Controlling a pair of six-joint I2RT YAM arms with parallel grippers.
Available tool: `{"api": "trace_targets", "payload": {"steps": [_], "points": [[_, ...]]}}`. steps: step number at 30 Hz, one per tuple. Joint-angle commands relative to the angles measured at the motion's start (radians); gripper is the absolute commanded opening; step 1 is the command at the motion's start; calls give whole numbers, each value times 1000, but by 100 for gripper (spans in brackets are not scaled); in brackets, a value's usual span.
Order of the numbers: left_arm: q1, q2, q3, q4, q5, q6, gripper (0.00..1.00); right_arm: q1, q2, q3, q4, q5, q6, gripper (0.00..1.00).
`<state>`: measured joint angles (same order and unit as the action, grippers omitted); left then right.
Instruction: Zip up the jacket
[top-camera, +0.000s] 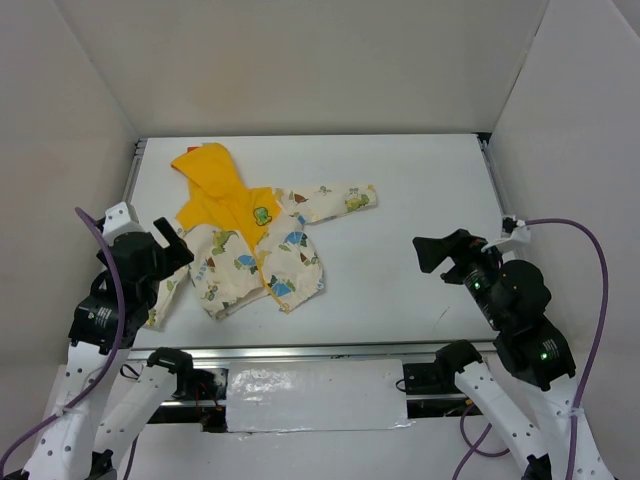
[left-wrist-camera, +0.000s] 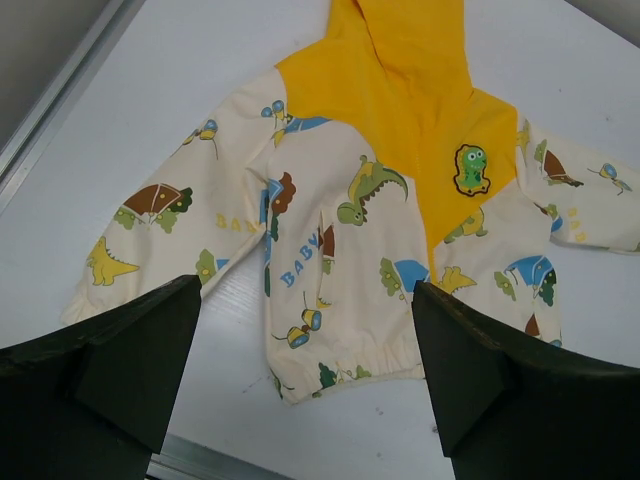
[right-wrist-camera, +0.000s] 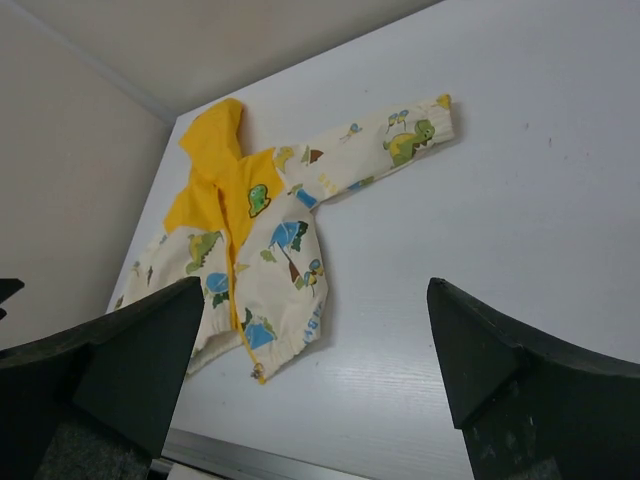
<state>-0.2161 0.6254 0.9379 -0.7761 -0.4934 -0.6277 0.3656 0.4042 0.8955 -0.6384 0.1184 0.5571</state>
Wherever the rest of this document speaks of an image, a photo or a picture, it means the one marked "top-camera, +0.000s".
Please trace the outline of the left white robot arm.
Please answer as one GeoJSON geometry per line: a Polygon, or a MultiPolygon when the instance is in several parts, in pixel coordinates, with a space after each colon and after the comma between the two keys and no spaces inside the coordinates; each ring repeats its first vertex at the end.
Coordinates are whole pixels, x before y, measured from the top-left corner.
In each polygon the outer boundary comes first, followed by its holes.
{"type": "Polygon", "coordinates": [[[121,210],[90,226],[106,269],[76,307],[58,403],[38,427],[40,441],[17,478],[115,479],[130,469],[136,441],[161,403],[194,391],[191,355],[160,347],[120,403],[105,410],[161,282],[194,258],[166,219],[154,226],[165,246],[121,210]]]}

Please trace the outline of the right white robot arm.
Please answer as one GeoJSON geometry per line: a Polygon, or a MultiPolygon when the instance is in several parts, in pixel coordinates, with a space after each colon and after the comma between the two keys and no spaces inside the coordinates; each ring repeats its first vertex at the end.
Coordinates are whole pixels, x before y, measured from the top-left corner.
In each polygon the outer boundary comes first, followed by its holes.
{"type": "Polygon", "coordinates": [[[534,221],[506,217],[495,241],[458,229],[443,238],[416,237],[422,272],[442,262],[444,283],[462,285],[497,336],[493,342],[504,369],[523,388],[534,416],[528,418],[495,380],[487,363],[466,340],[436,353],[435,379],[446,391],[461,391],[488,421],[516,461],[524,479],[610,479],[581,402],[604,326],[596,328],[581,373],[569,343],[546,317],[552,299],[541,271],[504,253],[529,243],[534,221]]]}

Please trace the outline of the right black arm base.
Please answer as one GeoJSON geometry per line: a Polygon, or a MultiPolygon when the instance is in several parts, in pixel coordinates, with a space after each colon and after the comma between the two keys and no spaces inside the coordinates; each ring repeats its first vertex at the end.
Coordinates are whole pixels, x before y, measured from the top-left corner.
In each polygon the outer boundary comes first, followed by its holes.
{"type": "Polygon", "coordinates": [[[409,396],[459,394],[453,376],[438,362],[405,363],[403,376],[395,382],[396,388],[409,396]]]}

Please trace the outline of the yellow hooded dinosaur print jacket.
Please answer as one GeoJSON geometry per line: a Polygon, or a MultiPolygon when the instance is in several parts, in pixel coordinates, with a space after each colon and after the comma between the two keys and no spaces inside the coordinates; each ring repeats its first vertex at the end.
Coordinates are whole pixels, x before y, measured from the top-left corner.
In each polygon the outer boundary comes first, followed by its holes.
{"type": "Polygon", "coordinates": [[[171,226],[193,261],[161,282],[145,323],[159,330],[182,285],[221,320],[263,297],[289,313],[324,288],[324,271],[308,225],[373,208],[373,185],[247,187],[219,143],[193,147],[172,166],[186,177],[189,199],[171,226]]]}

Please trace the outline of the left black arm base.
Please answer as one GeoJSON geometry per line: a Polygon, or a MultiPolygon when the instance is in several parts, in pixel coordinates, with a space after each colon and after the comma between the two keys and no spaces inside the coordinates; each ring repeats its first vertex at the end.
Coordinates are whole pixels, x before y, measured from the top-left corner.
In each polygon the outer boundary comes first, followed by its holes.
{"type": "Polygon", "coordinates": [[[176,397],[180,405],[174,407],[174,413],[179,423],[197,423],[208,433],[227,431],[228,372],[226,368],[193,371],[184,392],[176,397]]]}

